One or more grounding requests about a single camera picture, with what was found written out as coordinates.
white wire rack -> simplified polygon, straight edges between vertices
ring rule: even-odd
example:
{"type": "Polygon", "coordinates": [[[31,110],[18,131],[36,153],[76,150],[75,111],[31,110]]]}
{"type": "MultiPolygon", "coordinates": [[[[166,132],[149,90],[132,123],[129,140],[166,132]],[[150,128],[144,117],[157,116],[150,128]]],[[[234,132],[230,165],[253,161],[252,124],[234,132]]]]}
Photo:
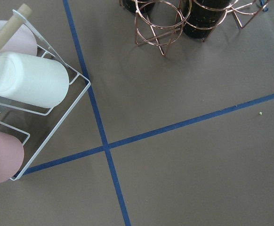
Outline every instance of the white wire rack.
{"type": "MultiPolygon", "coordinates": [[[[41,145],[37,148],[37,150],[34,152],[33,156],[29,159],[29,161],[24,165],[24,167],[16,174],[15,177],[12,177],[11,180],[18,180],[20,179],[20,177],[25,173],[25,171],[29,168],[29,166],[31,165],[31,163],[34,161],[34,159],[37,157],[37,155],[41,152],[41,150],[43,149],[43,147],[45,146],[45,144],[50,140],[50,138],[53,136],[53,134],[56,132],[56,130],[59,128],[59,126],[63,123],[63,121],[65,120],[65,118],[68,116],[68,114],[71,112],[71,110],[76,106],[76,104],[78,103],[78,101],[82,98],[82,96],[87,92],[88,88],[91,86],[91,82],[84,77],[81,73],[79,73],[77,70],[75,70],[74,68],[70,67],[61,57],[60,55],[53,49],[53,47],[45,40],[45,38],[37,31],[37,29],[23,16],[21,15],[19,12],[17,12],[16,10],[13,10],[14,15],[17,15],[19,17],[21,17],[24,21],[24,24],[32,31],[32,33],[37,37],[37,39],[47,48],[43,48],[40,45],[38,45],[38,49],[43,51],[41,57],[45,57],[47,55],[49,55],[49,57],[59,61],[60,63],[62,63],[66,68],[68,68],[69,70],[73,71],[75,76],[73,79],[70,80],[69,82],[69,86],[75,84],[75,82],[77,81],[77,79],[79,77],[83,78],[85,80],[85,87],[83,88],[83,90],[78,94],[78,96],[76,96],[75,100],[71,103],[70,107],[65,111],[65,113],[63,114],[63,116],[59,119],[59,121],[55,124],[54,128],[49,132],[49,134],[43,139],[41,145]]],[[[50,109],[40,109],[40,111],[35,111],[35,110],[30,110],[27,108],[23,108],[23,107],[19,107],[19,106],[15,106],[15,105],[8,105],[8,104],[3,104],[0,103],[0,106],[4,106],[10,109],[15,109],[15,110],[19,110],[19,111],[24,111],[24,112],[28,112],[28,113],[32,113],[32,114],[37,114],[37,115],[42,115],[42,116],[47,116],[49,115],[49,113],[54,109],[54,108],[50,108],[50,109]]],[[[22,142],[23,145],[25,145],[25,143],[28,141],[28,139],[30,138],[30,134],[26,131],[23,131],[21,129],[18,129],[14,126],[11,126],[7,123],[4,123],[2,121],[0,121],[0,124],[3,126],[6,126],[10,129],[16,130],[22,134],[24,134],[26,136],[26,138],[24,139],[24,141],[22,142]]]]}

copper wire holder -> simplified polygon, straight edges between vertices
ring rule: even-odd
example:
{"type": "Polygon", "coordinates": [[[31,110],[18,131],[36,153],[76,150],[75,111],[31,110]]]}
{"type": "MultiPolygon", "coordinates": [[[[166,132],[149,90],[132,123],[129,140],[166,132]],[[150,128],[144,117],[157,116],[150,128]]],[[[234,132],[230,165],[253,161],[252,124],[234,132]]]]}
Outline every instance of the copper wire holder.
{"type": "Polygon", "coordinates": [[[183,27],[188,24],[189,26],[195,28],[195,29],[199,29],[199,30],[211,30],[211,32],[209,33],[209,35],[206,38],[202,38],[202,41],[205,41],[210,35],[211,33],[215,30],[215,28],[217,26],[219,26],[227,17],[227,15],[232,14],[236,23],[239,25],[240,28],[244,28],[246,27],[253,19],[254,17],[256,17],[258,15],[259,12],[263,11],[270,0],[266,0],[265,2],[263,0],[252,0],[251,3],[239,6],[239,7],[234,7],[237,2],[239,0],[235,0],[233,3],[229,4],[229,6],[225,7],[225,8],[209,8],[207,6],[204,6],[202,4],[200,4],[198,2],[198,0],[179,0],[179,4],[178,7],[174,6],[173,4],[171,4],[170,2],[166,1],[166,0],[150,0],[150,1],[145,1],[145,0],[130,0],[132,2],[135,2],[136,5],[136,13],[135,13],[135,43],[137,45],[143,45],[143,44],[150,44],[153,46],[157,46],[161,52],[161,54],[163,56],[165,56],[169,50],[170,45],[175,42],[182,34],[183,32],[183,27]],[[182,2],[189,2],[189,9],[188,12],[186,13],[186,16],[183,15],[182,13],[182,2]],[[260,1],[261,2],[261,7],[254,12],[250,12],[250,13],[246,13],[243,12],[243,9],[249,8],[252,5],[254,5],[255,2],[260,1]],[[172,26],[160,26],[157,24],[153,24],[150,21],[150,17],[148,16],[147,13],[141,13],[141,11],[143,10],[144,7],[150,5],[150,4],[155,4],[155,3],[162,3],[162,4],[167,4],[168,6],[172,7],[175,11],[176,11],[176,19],[175,19],[175,23],[172,26]],[[205,9],[205,10],[209,10],[209,11],[224,11],[223,15],[221,16],[221,18],[216,22],[216,24],[212,27],[198,27],[195,26],[191,23],[188,22],[188,18],[190,16],[191,13],[191,9],[192,9],[192,3],[197,4],[199,7],[205,9]],[[251,16],[249,18],[249,20],[243,24],[241,19],[239,18],[240,15],[244,15],[244,16],[251,16]],[[150,26],[150,29],[153,33],[153,37],[150,38],[145,38],[144,35],[142,35],[138,25],[139,25],[139,20],[143,20],[147,25],[150,26]],[[159,29],[162,31],[165,31],[159,35],[156,35],[156,32],[154,29],[159,29]],[[166,36],[170,36],[169,41],[167,42],[163,42],[161,43],[161,41],[159,40],[162,37],[166,37],[166,36]]]}

wooden handle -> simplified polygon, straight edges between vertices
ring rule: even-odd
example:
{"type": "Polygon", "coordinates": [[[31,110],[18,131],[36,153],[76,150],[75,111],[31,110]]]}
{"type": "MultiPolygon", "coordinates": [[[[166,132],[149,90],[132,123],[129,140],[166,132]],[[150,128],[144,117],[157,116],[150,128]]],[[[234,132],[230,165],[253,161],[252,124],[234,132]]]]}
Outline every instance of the wooden handle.
{"type": "MultiPolygon", "coordinates": [[[[25,18],[28,18],[32,13],[32,10],[26,4],[21,5],[21,7],[17,11],[25,18]]],[[[8,42],[8,40],[16,33],[16,31],[21,27],[23,23],[24,20],[17,15],[13,15],[6,22],[6,24],[0,30],[0,50],[8,42]]]]}

pink cup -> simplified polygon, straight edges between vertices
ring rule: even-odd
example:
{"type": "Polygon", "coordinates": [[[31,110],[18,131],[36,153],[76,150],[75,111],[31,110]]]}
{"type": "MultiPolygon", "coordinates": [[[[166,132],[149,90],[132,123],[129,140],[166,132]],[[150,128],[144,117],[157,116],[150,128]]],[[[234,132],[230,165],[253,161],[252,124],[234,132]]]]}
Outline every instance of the pink cup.
{"type": "Polygon", "coordinates": [[[18,172],[23,159],[22,143],[16,137],[0,132],[0,183],[18,172]]]}

dark glass jar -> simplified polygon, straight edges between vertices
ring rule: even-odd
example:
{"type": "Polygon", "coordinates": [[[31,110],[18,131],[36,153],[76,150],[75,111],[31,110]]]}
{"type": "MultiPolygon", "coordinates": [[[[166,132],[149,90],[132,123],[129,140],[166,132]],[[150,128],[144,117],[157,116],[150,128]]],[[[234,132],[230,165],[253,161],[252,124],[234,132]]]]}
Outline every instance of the dark glass jar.
{"type": "MultiPolygon", "coordinates": [[[[150,1],[150,0],[139,0],[143,3],[138,3],[138,6],[139,8],[141,8],[146,2],[146,1],[150,1]]],[[[135,13],[136,12],[136,4],[135,4],[135,1],[134,0],[122,0],[122,3],[124,5],[124,7],[132,12],[132,13],[135,13]]],[[[140,10],[141,13],[148,13],[149,11],[151,11],[154,7],[154,3],[152,4],[149,4],[147,6],[145,6],[142,10],[140,10]]]]}
{"type": "MultiPolygon", "coordinates": [[[[213,8],[213,9],[223,9],[226,8],[231,0],[196,0],[199,4],[213,8]]],[[[183,7],[183,15],[185,16],[189,10],[189,1],[186,1],[186,4],[183,7]]],[[[198,4],[192,1],[191,13],[188,18],[188,22],[194,26],[201,28],[213,27],[219,21],[219,19],[224,15],[225,10],[213,11],[204,9],[198,4]]],[[[206,38],[212,29],[201,30],[186,24],[183,28],[183,32],[189,37],[194,39],[203,39],[206,38]]]]}

